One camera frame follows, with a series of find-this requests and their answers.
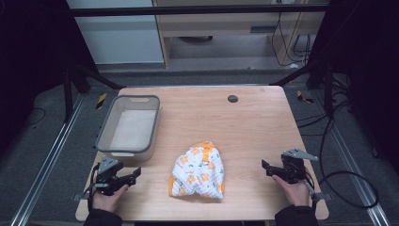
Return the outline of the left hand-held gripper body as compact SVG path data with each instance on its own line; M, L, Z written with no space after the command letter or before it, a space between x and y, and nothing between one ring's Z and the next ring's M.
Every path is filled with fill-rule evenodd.
M118 182L121 177L117 173L122 168L122 162L104 155L92 169L88 187L82 193L75 194L72 199L74 201L88 200L92 196L93 188L106 196L113 195L118 191Z

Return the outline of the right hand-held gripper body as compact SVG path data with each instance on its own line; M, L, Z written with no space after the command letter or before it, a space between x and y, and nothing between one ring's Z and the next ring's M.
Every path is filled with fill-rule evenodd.
M281 155L281 161L283 164L283 169L288 173L288 175L284 178L284 181L289 184L295 184L297 182L304 181L306 187L310 191L311 199L314 202L331 200L332 196L330 194L316 192L314 190L311 182L311 176L307 173L304 165L305 160L318 161L318 157L298 148L283 151Z

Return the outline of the person's left hand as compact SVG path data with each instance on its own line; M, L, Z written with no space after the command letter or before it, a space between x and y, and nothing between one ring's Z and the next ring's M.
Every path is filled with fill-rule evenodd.
M124 185L113 195L106 196L93 188L92 208L114 213L117 210L120 198L128 191L128 189L129 186Z

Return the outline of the person's right hand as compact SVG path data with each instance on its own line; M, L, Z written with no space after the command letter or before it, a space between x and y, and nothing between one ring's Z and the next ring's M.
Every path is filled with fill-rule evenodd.
M310 191L303 181L295 184L288 184L277 175L273 175L272 179L282 188L288 203L294 206L310 205Z

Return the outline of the white basket with grey rim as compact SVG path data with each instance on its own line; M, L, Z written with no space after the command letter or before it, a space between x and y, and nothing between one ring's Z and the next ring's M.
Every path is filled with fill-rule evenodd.
M149 160L159 111L160 99L156 95L119 95L108 110L96 148L120 160Z

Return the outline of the white floral cloth orange trim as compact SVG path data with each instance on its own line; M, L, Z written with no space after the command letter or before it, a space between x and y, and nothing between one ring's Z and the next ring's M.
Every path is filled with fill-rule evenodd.
M176 159L169 178L169 196L197 194L208 199L222 200L224 189L224 164L213 142L194 144Z

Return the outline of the yellow black tape piece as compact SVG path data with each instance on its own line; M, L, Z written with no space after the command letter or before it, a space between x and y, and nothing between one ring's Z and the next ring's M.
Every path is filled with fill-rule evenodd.
M100 97L99 97L99 99L98 99L98 102L97 102L97 104L96 104L96 107L95 107L96 109L101 109L101 108L102 108L106 96L107 96L107 93L102 93L102 94L100 95Z
M296 92L296 98L299 101L302 101L304 103L308 103L308 104L312 104L313 103L312 97L310 96L310 94L306 90L298 90Z

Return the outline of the black metal stand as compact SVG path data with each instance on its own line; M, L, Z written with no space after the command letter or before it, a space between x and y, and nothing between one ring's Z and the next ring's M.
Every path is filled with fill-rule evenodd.
M74 65L63 70L63 88L64 88L64 103L65 103L65 118L64 122L68 122L72 117L73 100L72 100L72 86L75 86L79 93L88 93L90 91L90 84L86 77L91 77L96 81L106 85L111 89L123 89L122 85L118 85L103 76L98 72L94 72L84 66Z
M296 70L288 76L280 79L277 82L271 83L271 86L285 86L290 81L295 80L300 75L308 73L310 77L306 82L306 86L310 89L314 89L324 82L324 110L327 116L333 118L333 105L332 105L332 65L328 62L316 62L313 61L308 63L306 66Z

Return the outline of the white cabinet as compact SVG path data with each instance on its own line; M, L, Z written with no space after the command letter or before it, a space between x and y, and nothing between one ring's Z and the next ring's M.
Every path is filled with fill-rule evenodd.
M67 0L71 9L152 7L152 0ZM163 63L153 15L76 17L97 65Z

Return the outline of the light wooden desk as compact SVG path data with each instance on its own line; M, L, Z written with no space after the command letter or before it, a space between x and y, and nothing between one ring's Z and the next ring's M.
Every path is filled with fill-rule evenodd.
M152 0L156 7L324 4L329 0ZM295 40L315 35L325 17L321 12L274 12L235 14L158 15L158 30L164 42L177 37L218 35L266 35L278 63L294 60Z

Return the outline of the black horizontal bar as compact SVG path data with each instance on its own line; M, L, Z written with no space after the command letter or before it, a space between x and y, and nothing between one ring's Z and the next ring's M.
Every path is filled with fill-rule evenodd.
M190 15L220 13L274 13L327 11L329 4L304 5L234 5L234 6L178 6L148 8L75 8L64 11L73 17L142 16L142 15Z

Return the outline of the aluminium floor rail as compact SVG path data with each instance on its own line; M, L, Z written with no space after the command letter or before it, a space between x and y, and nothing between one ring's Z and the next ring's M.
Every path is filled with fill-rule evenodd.
M78 94L76 102L72 106L72 114L70 118L62 124L62 127L49 151L40 171L38 172L32 186L28 190L24 201L13 216L9 226L25 226L31 213L36 206L36 203L43 191L50 174L56 164L56 161L65 145L65 142L79 116L82 109L83 102L86 99L86 94Z
M359 178L363 173L353 155L350 153L349 148L343 139L342 133L339 131L339 128L335 123L330 125L330 133L340 158L345 165L345 169L353 172L352 182L359 194L362 205L366 206L367 213L372 223L375 226L391 226L388 217L377 200L376 193L372 190L371 184L366 182L364 179Z

